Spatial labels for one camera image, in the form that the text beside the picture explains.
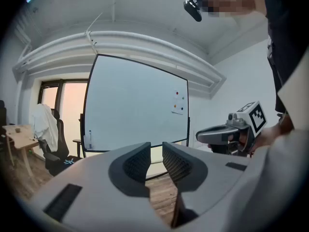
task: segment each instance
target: ceiling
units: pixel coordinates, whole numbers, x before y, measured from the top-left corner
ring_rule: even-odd
[[[252,16],[223,18],[202,14],[196,22],[184,9],[185,0],[31,0],[21,10],[17,21],[35,46],[47,35],[73,25],[88,27],[98,15],[97,22],[132,22],[155,27],[179,36],[199,47],[205,54],[231,44],[233,37],[254,28],[264,18]]]

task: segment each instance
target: white wall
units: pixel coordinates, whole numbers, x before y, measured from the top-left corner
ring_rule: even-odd
[[[209,45],[208,58],[212,65],[268,38],[268,21],[261,13],[252,12],[234,19],[237,26],[228,29]]]
[[[15,96],[17,81],[12,66],[18,61],[24,44],[13,33],[9,33],[0,46],[0,100],[7,108],[7,123],[15,123]]]
[[[189,96],[190,137],[189,147],[201,146],[196,140],[196,133],[211,126],[211,100],[202,97]]]
[[[215,67],[227,80],[211,100],[212,116],[207,121],[210,126],[224,124],[229,113],[254,101],[260,101],[268,120],[267,127],[278,122],[275,85],[267,60],[267,40],[221,61]]]

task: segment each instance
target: chair armrest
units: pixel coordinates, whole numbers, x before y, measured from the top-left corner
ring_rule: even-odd
[[[76,143],[77,145],[77,157],[81,157],[81,144],[82,144],[82,141],[80,139],[74,139],[73,142]]]
[[[43,154],[44,158],[47,159],[47,160],[51,160],[51,161],[59,161],[60,158],[51,154],[51,153],[44,153]]]

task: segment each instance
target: whiteboard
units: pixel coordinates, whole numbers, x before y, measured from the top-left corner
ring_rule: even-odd
[[[187,139],[188,82],[169,72],[97,55],[84,102],[83,146],[101,152]]]

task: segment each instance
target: wooden table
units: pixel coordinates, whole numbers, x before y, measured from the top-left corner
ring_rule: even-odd
[[[6,133],[5,133],[6,140],[8,144],[8,150],[9,150],[9,155],[10,155],[12,165],[14,166],[14,161],[13,161],[13,157],[11,153],[9,138],[11,138],[14,141],[14,147],[16,149],[21,150],[28,174],[30,175],[34,183],[36,183],[34,179],[34,175],[31,171],[28,158],[27,158],[27,153],[26,153],[26,150],[32,149],[33,147],[39,145],[38,140],[33,138],[31,125],[10,125],[10,126],[3,126],[3,128],[6,130]],[[20,128],[20,132],[16,132],[15,131],[16,128]]]

